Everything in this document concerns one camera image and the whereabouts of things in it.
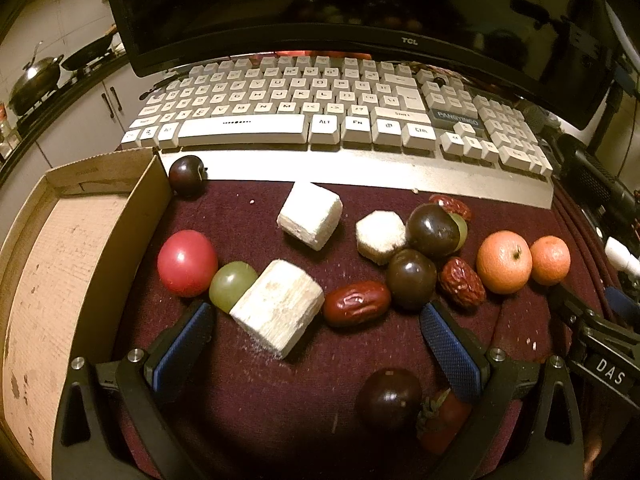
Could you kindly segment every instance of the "cardboard box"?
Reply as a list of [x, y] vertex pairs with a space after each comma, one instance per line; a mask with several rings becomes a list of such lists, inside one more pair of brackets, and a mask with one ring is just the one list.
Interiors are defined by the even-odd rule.
[[68, 362], [110, 359], [171, 196], [153, 149], [94, 156], [47, 171], [2, 245], [0, 424], [45, 480]]

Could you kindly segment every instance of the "white cabinet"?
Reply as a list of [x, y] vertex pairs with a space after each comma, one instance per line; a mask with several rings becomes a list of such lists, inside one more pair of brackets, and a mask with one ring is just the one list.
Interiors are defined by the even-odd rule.
[[128, 64], [103, 81], [113, 111], [125, 132], [145, 103], [140, 100], [140, 94], [148, 91], [162, 78], [163, 74], [160, 72], [138, 77]]
[[36, 141], [52, 167], [115, 150], [123, 132], [111, 111], [100, 83], [57, 118]]
[[41, 176], [50, 170], [37, 145], [31, 146], [14, 167], [11, 174], [0, 186], [0, 246], [9, 232], [22, 204], [38, 183]]

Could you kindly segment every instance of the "blue gripper pad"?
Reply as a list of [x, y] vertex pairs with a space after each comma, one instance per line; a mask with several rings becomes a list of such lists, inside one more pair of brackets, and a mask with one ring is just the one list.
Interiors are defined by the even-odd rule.
[[149, 348], [145, 379], [158, 404], [177, 399], [202, 349], [211, 338], [213, 307], [195, 300], [180, 319], [163, 330]]
[[455, 396], [462, 402], [475, 404], [488, 379], [484, 377], [488, 375], [488, 361], [471, 342], [466, 343], [465, 348], [460, 339], [468, 338], [461, 333], [462, 329], [443, 306], [436, 304], [436, 308], [434, 303], [425, 305], [420, 313], [422, 337], [435, 355]]
[[604, 289], [604, 297], [607, 298], [607, 303], [609, 303], [611, 309], [627, 323], [638, 324], [640, 307], [628, 295], [614, 286], [608, 286]]

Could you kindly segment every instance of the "metal screw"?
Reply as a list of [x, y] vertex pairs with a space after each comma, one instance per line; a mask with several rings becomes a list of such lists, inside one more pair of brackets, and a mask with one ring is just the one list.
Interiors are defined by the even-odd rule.
[[489, 350], [489, 357], [497, 363], [501, 363], [507, 358], [507, 354], [502, 348], [491, 348]]
[[71, 361], [71, 367], [74, 370], [79, 370], [84, 366], [84, 357], [76, 357], [73, 361]]
[[564, 361], [562, 361], [562, 358], [558, 357], [557, 355], [552, 355], [549, 358], [549, 362], [551, 363], [553, 368], [562, 368], [564, 366]]
[[144, 356], [145, 351], [142, 348], [134, 348], [127, 354], [127, 359], [132, 363], [137, 363], [138, 361], [142, 360]]

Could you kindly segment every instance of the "dark red cloth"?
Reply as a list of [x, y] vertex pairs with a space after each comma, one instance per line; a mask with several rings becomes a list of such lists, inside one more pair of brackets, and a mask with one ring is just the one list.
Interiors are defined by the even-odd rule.
[[[430, 194], [325, 187], [340, 195], [344, 211], [332, 238], [317, 253], [277, 228], [289, 183], [209, 182], [199, 200], [174, 199], [138, 269], [113, 357], [119, 359], [136, 346], [146, 348], [187, 304], [164, 289], [156, 271], [162, 243], [181, 229], [207, 235], [221, 264], [242, 260], [260, 273], [271, 260], [281, 258], [308, 272], [325, 292], [361, 280], [383, 281], [385, 270], [356, 250], [355, 223], [376, 209], [396, 211], [406, 220]], [[473, 265], [482, 240], [497, 230], [513, 230], [529, 244], [543, 235], [559, 236], [572, 257], [566, 283], [596, 311], [603, 310], [600, 279], [617, 283], [615, 273], [561, 189], [551, 210], [461, 199], [474, 213], [462, 248], [465, 260]], [[509, 297], [489, 293], [475, 314], [454, 316], [482, 344], [500, 346], [516, 359], [547, 357], [554, 352], [552, 340], [556, 351], [566, 351], [569, 333], [550, 325], [545, 289], [534, 283]], [[557, 334], [552, 338], [553, 330]], [[162, 411], [186, 450], [212, 478], [423, 479], [434, 458], [414, 436], [372, 436], [354, 416], [358, 390], [382, 367], [408, 368], [420, 379], [425, 394], [446, 387], [415, 315], [391, 310], [381, 322], [347, 333], [330, 329], [318, 316], [287, 359], [278, 361], [256, 349], [229, 316], [219, 313], [211, 345], [178, 401]], [[519, 404], [514, 403], [482, 472], [497, 465], [518, 412]], [[136, 463], [155, 474], [128, 417], [120, 415]]]

